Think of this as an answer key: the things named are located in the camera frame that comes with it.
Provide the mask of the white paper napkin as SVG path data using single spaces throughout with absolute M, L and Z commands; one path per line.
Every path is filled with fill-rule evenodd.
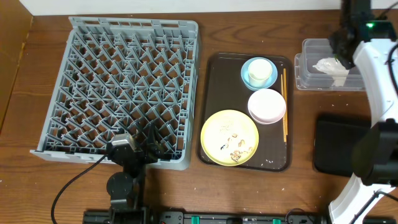
M 342 66 L 339 60 L 331 57 L 319 60 L 315 65 L 313 65 L 313 68 L 317 69 L 319 72 L 330 75 L 333 79 L 332 86 L 335 87 L 344 86 L 349 74 L 349 70 Z

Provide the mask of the white paper cup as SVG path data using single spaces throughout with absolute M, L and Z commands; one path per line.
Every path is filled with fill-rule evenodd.
M 257 58 L 248 65 L 249 83 L 254 88 L 260 88 L 266 84 L 273 72 L 270 61 Z

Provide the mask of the pale pink bowl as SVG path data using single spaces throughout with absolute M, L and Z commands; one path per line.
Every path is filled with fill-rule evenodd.
M 259 124 L 273 124 L 285 115 L 284 97 L 277 91 L 261 89 L 248 99 L 248 111 L 252 119 Z

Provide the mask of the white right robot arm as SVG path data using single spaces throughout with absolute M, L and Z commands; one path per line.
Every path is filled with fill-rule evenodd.
M 342 0 L 340 27 L 328 38 L 342 65 L 363 77 L 371 128 L 352 153 L 353 174 L 328 206 L 328 222 L 362 223 L 397 187 L 397 32 L 371 1 Z

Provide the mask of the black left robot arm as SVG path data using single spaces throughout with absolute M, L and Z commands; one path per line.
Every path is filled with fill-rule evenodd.
M 147 142 L 143 146 L 129 133 L 115 135 L 107 143 L 106 153 L 109 160 L 123 168 L 113 174 L 106 184 L 111 202 L 109 222 L 156 223 L 156 215 L 144 205 L 147 165 L 156 163 L 165 155 L 156 126 L 150 126 Z

